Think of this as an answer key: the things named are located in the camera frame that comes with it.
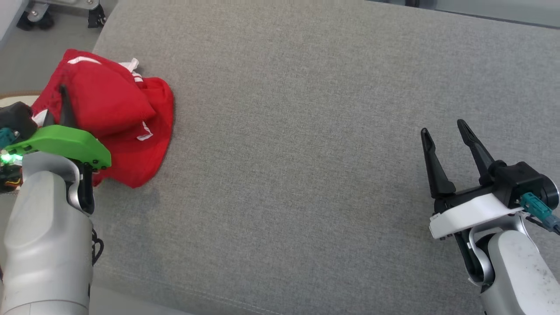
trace floor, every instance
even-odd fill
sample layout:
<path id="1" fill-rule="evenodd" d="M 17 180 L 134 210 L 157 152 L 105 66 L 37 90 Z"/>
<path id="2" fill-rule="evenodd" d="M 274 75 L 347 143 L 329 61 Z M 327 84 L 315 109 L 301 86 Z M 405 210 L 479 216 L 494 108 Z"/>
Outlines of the floor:
<path id="1" fill-rule="evenodd" d="M 101 0 L 107 15 L 117 0 Z M 0 94 L 42 90 L 68 48 L 92 51 L 101 33 L 87 28 L 87 12 L 53 7 L 52 29 L 31 31 L 18 28 L 8 35 L 0 50 Z"/>
<path id="2" fill-rule="evenodd" d="M 368 0 L 404 5 L 405 0 Z M 417 0 L 420 8 L 560 29 L 558 0 Z"/>

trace white trim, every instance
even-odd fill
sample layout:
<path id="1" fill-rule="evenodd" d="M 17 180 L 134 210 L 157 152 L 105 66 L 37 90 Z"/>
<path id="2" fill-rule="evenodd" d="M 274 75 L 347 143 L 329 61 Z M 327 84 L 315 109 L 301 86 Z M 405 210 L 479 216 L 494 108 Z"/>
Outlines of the white trim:
<path id="1" fill-rule="evenodd" d="M 136 137 L 136 139 L 140 140 L 140 141 L 144 141 L 147 140 L 149 138 L 151 138 L 153 136 L 153 133 L 150 131 L 150 129 L 148 128 L 148 125 L 146 125 L 145 122 L 142 122 L 142 126 L 144 127 L 144 130 L 146 130 L 147 132 L 149 132 L 149 135 L 143 135 L 143 136 L 138 136 Z"/>
<path id="2" fill-rule="evenodd" d="M 523 210 L 506 207 L 493 193 L 484 194 L 430 218 L 432 237 L 438 239 L 449 234 L 498 219 Z"/>
<path id="3" fill-rule="evenodd" d="M 130 62 L 119 62 L 119 64 L 125 67 L 129 72 L 133 72 L 134 70 L 136 70 L 136 68 L 138 68 L 140 62 L 138 61 L 138 59 L 132 58 Z"/>
<path id="4" fill-rule="evenodd" d="M 47 109 L 43 109 L 37 115 L 33 116 L 33 121 L 37 124 L 37 126 L 42 127 L 45 123 Z"/>
<path id="5" fill-rule="evenodd" d="M 82 62 L 82 61 L 88 61 L 88 62 L 93 62 L 93 63 L 101 64 L 101 62 L 99 62 L 99 61 L 97 61 L 97 60 L 95 60 L 95 59 L 93 59 L 93 58 L 84 57 L 84 56 L 79 56 L 79 57 L 76 57 L 76 58 L 74 58 L 74 59 L 72 59 L 72 60 L 69 60 L 68 63 L 69 63 L 69 64 L 76 64 L 76 63 Z"/>

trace gray sofa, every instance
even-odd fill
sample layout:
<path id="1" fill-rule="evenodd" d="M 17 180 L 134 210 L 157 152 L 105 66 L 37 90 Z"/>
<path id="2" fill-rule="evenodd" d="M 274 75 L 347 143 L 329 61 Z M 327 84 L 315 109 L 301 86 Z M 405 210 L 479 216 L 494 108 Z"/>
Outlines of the gray sofa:
<path id="1" fill-rule="evenodd" d="M 557 30 L 365 1 L 121 1 L 94 53 L 175 93 L 142 188 L 106 181 L 95 284 L 193 314 L 482 314 L 433 240 L 419 132 L 458 189 L 495 158 L 560 180 Z M 9 205 L 13 196 L 2 196 Z M 528 225 L 556 277 L 558 237 Z"/>

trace seam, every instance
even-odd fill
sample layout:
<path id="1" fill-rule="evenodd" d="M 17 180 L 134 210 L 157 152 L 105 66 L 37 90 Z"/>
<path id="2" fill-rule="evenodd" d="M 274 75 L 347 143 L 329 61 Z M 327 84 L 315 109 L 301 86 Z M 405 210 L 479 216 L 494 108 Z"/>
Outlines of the seam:
<path id="1" fill-rule="evenodd" d="M 162 284 L 162 285 L 173 286 L 173 287 L 178 288 L 178 289 L 180 289 L 181 291 L 183 291 L 183 292 L 185 292 L 185 293 L 187 293 L 187 294 L 194 295 L 194 296 L 196 296 L 196 297 L 201 297 L 201 298 L 204 298 L 204 299 L 208 299 L 208 300 L 211 300 L 211 301 L 215 301 L 215 302 L 219 302 L 219 303 L 231 305 L 231 306 L 233 306 L 233 307 L 246 309 L 247 311 L 250 311 L 250 312 L 253 312 L 253 313 L 257 313 L 257 314 L 261 314 L 261 315 L 267 315 L 267 314 L 264 314 L 264 313 L 255 311 L 255 310 L 253 310 L 253 309 L 245 308 L 245 307 L 240 306 L 240 305 L 235 305 L 235 304 L 232 304 L 232 303 L 229 303 L 229 302 L 220 301 L 220 300 L 212 299 L 212 298 L 209 298 L 209 297 L 204 297 L 204 296 L 202 296 L 201 294 L 203 294 L 203 295 L 209 295 L 209 296 L 211 296 L 211 297 L 218 298 L 218 299 L 222 299 L 222 300 L 231 301 L 231 302 L 234 302 L 234 303 L 237 303 L 237 304 L 247 305 L 248 307 L 255 308 L 255 309 L 258 309 L 258 310 L 261 310 L 261 311 L 265 311 L 265 312 L 268 312 L 268 313 L 271 313 L 271 314 L 284 315 L 284 314 L 282 314 L 282 313 L 277 313 L 277 312 L 270 311 L 270 310 L 265 309 L 265 308 L 261 308 L 261 307 L 257 307 L 257 306 L 254 306 L 254 305 L 251 305 L 251 304 L 248 304 L 248 303 L 244 303 L 244 302 L 240 302 L 240 301 L 237 301 L 237 300 L 233 300 L 233 299 L 221 297 L 221 296 L 219 296 L 219 295 L 212 294 L 212 293 L 208 293 L 208 292 L 205 292 L 205 291 L 200 291 L 200 290 L 196 290 L 196 289 L 189 288 L 189 287 L 180 287 L 180 286 L 177 286 L 177 285 L 170 285 L 170 284 L 167 284 L 167 283 L 165 283 L 165 282 L 163 282 L 163 281 L 155 280 L 155 279 L 150 279 L 150 278 L 146 278 L 146 280 L 145 280 L 145 279 L 140 279 L 140 278 L 138 278 L 136 275 L 134 275 L 132 272 L 127 271 L 127 270 L 117 270 L 116 268 L 109 267 L 109 266 L 103 265 L 103 264 L 100 264 L 99 267 L 108 269 L 109 272 L 111 272 L 112 274 L 116 274 L 116 275 L 125 274 L 125 275 L 126 275 L 127 277 L 129 277 L 129 278 L 132 278 L 132 279 L 135 279 L 135 280 L 139 280 L 139 281 L 142 281 L 142 282 L 149 283 L 150 281 L 153 281 L 153 282 L 157 282 L 157 283 Z M 196 293 L 198 293 L 198 294 L 187 292 L 187 290 L 196 292 Z"/>

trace gray robot forearm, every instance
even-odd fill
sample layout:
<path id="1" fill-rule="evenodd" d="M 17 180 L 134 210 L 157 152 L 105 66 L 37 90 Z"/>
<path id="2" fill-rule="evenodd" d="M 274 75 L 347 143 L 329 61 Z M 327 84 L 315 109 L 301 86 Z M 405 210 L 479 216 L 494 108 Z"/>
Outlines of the gray robot forearm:
<path id="1" fill-rule="evenodd" d="M 62 177 L 24 181 L 6 236 L 0 315 L 87 315 L 93 276 L 92 223 L 69 205 Z"/>
<path id="2" fill-rule="evenodd" d="M 480 299 L 488 315 L 560 314 L 560 285 L 524 233 L 496 233 L 488 243 L 495 280 Z"/>

